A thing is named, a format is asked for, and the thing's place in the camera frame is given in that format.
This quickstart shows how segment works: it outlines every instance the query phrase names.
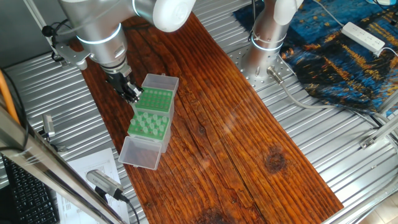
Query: wooden table surface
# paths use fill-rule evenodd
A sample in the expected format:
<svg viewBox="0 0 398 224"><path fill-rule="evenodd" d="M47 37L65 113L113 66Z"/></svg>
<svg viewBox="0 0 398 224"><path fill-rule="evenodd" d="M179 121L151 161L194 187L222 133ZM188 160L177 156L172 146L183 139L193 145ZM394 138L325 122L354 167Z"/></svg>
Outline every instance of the wooden table surface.
<svg viewBox="0 0 398 224"><path fill-rule="evenodd" d="M343 208L193 14L172 34L126 36L138 84L147 73L180 79L158 169L125 165L149 223L321 223ZM98 64L83 76L120 152L132 108Z"/></svg>

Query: keyboard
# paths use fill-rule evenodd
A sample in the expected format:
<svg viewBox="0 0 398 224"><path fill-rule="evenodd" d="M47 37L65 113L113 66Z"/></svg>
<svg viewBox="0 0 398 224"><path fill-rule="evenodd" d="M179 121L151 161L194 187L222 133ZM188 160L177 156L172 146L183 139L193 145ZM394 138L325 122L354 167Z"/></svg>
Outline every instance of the keyboard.
<svg viewBox="0 0 398 224"><path fill-rule="evenodd" d="M14 198L14 206L17 208L19 223L59 223L50 189L5 156L2 156L2 159Z"/></svg>

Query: white paper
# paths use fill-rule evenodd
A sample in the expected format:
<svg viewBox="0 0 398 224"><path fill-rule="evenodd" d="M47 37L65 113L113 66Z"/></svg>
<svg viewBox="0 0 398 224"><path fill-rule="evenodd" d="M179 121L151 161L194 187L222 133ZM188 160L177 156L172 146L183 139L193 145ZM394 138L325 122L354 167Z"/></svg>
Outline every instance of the white paper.
<svg viewBox="0 0 398 224"><path fill-rule="evenodd" d="M89 156L85 156L81 159L77 159L68 163L93 189L95 185L87 181L86 174L91 170L98 169L120 183L118 170L114 161L112 149L105 149L100 152L96 152ZM126 222L129 221L129 214L127 212L127 205L125 202L116 200L109 195L106 195L109 205L113 210L120 215L120 217ZM87 215L81 209L70 203L68 200L63 198L57 193L58 210L60 214L61 224L97 224L98 222Z"/></svg>

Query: metal table surface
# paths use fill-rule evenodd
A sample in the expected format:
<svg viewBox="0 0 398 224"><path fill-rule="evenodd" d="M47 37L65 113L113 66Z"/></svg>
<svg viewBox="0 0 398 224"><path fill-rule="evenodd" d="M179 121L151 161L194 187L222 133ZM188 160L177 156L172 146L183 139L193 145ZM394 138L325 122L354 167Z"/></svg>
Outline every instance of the metal table surface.
<svg viewBox="0 0 398 224"><path fill-rule="evenodd" d="M193 12L220 47L228 54L248 45L244 31L232 12L250 0L198 0ZM147 223L135 191L106 130L90 91L76 67L62 67L50 54L9 67L22 95L29 122L41 128L41 114L50 113L56 136L52 144L66 146L60 153L71 161L106 148L112 148L126 196L135 206L141 223ZM302 103L315 104L291 74L285 78L288 89ZM359 142L375 130L362 117L346 110L303 109L287 97L276 83L256 90L270 112L330 186L344 206L372 189L380 189L398 171L396 149L388 139L360 149ZM0 161L0 188L7 177ZM136 221L129 209L131 223Z"/></svg>

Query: fabric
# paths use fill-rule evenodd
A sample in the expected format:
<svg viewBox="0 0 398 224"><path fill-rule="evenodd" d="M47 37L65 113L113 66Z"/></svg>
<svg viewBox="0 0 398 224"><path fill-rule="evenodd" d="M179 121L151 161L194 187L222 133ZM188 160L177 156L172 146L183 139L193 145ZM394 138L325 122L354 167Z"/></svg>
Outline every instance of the fabric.
<svg viewBox="0 0 398 224"><path fill-rule="evenodd" d="M390 25L395 6L383 11L363 0L320 1L342 24L352 22L398 48L398 28ZM256 3L260 12L264 3ZM251 30L252 6L234 12ZM317 3L305 1L292 20L281 49L308 94L328 105L373 114L398 89L398 58L385 50L379 58L349 39ZM388 111L393 113L398 106Z"/></svg>

